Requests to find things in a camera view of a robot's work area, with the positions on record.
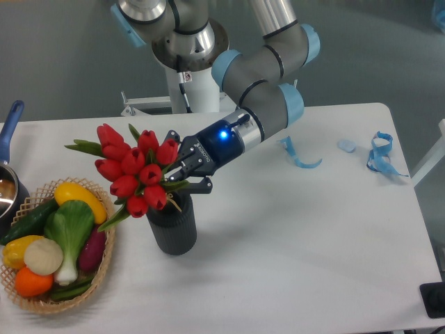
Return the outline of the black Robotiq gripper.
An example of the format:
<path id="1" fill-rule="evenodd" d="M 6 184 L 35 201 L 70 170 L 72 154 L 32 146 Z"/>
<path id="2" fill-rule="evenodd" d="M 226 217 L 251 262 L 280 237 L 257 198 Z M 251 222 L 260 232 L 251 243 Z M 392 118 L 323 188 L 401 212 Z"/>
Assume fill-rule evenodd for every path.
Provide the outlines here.
<path id="1" fill-rule="evenodd" d="M 170 130 L 164 141 L 173 140 L 181 143 L 177 155 L 177 161 L 170 170 L 178 168 L 178 171 L 170 176 L 170 184 L 175 182 L 182 184 L 178 189 L 182 193 L 211 193 L 213 183 L 210 177 L 219 168 L 228 164 L 244 152 L 244 144 L 236 133 L 239 122 L 230 123 L 219 120 L 202 131 L 183 140 L 175 131 Z M 199 182 L 188 182 L 188 177 L 203 177 Z"/>

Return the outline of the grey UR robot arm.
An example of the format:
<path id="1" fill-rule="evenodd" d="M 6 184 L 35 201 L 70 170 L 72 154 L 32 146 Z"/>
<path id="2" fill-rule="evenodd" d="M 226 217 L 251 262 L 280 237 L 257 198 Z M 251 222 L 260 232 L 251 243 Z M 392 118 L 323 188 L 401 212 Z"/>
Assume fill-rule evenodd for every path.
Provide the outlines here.
<path id="1" fill-rule="evenodd" d="M 128 111 L 169 106 L 173 113 L 212 113 L 226 95 L 235 110 L 192 136 L 170 132 L 179 145 L 165 188 L 209 193 L 211 176 L 298 120 L 305 109 L 297 89 L 282 79 L 308 64 L 320 39 L 301 24 L 289 1 L 251 1 L 263 46 L 244 56 L 231 49 L 206 1 L 116 1 L 111 13 L 137 47 L 149 45 L 164 68 L 169 94 L 125 100 Z"/>

